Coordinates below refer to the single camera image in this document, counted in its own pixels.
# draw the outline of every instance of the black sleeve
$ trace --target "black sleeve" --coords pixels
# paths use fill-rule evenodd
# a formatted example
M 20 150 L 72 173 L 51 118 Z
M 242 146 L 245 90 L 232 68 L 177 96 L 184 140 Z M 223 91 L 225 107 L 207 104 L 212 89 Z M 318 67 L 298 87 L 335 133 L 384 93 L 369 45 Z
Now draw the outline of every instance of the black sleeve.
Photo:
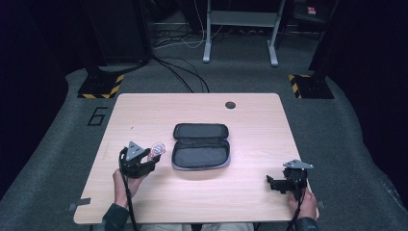
M 300 218 L 296 221 L 296 231 L 319 231 L 319 228 L 314 219 Z
M 128 217 L 129 211 L 113 203 L 95 231 L 123 231 Z

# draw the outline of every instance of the wooden tabletop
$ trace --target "wooden tabletop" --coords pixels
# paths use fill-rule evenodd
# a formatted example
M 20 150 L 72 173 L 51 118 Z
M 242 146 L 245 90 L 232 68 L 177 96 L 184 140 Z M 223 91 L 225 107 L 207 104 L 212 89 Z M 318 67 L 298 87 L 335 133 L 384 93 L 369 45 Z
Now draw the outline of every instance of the wooden tabletop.
M 227 102 L 236 107 L 228 109 Z M 228 167 L 181 171 L 171 166 L 178 123 L 223 123 L 229 129 Z M 118 155 L 133 141 L 166 146 L 156 170 L 133 198 L 137 223 L 290 220 L 287 195 L 266 175 L 284 179 L 283 163 L 299 159 L 282 103 L 274 93 L 127 93 L 115 104 L 77 208 L 76 223 L 100 223 L 114 201 Z

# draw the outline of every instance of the person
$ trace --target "person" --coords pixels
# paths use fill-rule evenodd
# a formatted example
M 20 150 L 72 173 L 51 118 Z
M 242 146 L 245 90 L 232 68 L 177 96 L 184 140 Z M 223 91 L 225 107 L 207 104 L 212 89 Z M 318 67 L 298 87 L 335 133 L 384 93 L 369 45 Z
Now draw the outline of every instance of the person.
M 128 179 L 128 188 L 132 197 L 135 196 L 141 182 L 146 176 L 147 175 L 137 179 Z M 122 231 L 125 229 L 125 224 L 129 217 L 126 190 L 119 169 L 114 172 L 113 178 L 115 185 L 115 200 L 102 218 L 102 223 L 98 224 L 94 229 L 96 231 Z M 289 196 L 288 203 L 291 213 L 294 215 L 298 202 L 294 199 L 292 193 Z M 304 199 L 295 223 L 296 231 L 319 231 L 317 225 L 317 206 L 318 204 L 315 196 L 308 190 L 305 190 Z M 217 223 L 203 224 L 201 230 L 253 231 L 254 228 L 252 223 Z M 191 231 L 191 226 L 186 224 L 146 224 L 141 227 L 141 231 Z

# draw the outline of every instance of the black case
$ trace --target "black case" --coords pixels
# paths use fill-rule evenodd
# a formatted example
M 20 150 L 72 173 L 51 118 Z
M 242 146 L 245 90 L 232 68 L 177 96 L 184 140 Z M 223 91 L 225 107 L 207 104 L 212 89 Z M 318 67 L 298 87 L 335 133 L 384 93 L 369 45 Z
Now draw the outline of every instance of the black case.
M 202 170 L 230 164 L 228 128 L 218 123 L 179 123 L 175 126 L 172 166 L 178 170 Z

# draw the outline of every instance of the black base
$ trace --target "black base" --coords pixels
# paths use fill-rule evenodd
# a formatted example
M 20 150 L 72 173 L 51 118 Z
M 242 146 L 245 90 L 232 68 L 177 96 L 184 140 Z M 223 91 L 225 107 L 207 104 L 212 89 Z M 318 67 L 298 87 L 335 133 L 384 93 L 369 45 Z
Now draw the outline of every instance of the black base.
M 110 98 L 115 96 L 120 74 L 100 71 L 97 76 L 88 75 L 78 90 L 80 98 Z
M 310 75 L 289 75 L 296 98 L 334 99 L 333 93 L 323 80 Z

